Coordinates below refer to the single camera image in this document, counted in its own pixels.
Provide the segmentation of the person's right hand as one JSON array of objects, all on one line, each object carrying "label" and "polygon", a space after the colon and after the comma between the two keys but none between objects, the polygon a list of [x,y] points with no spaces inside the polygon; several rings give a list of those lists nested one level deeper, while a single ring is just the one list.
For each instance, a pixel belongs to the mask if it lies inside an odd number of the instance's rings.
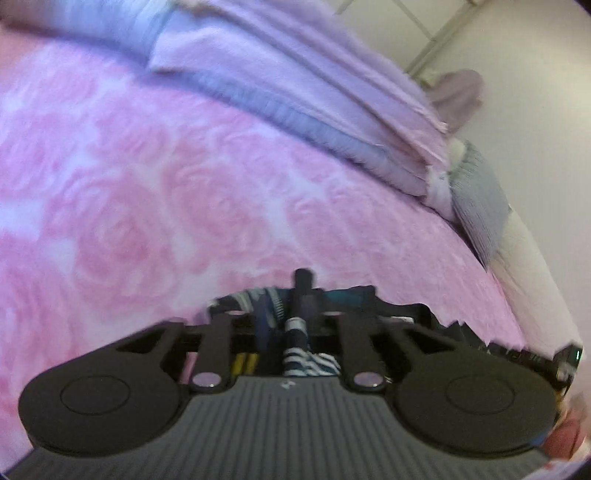
[{"label": "person's right hand", "polygon": [[586,438],[581,414],[569,408],[561,414],[557,424],[545,439],[542,449],[551,459],[570,461],[581,450]]}]

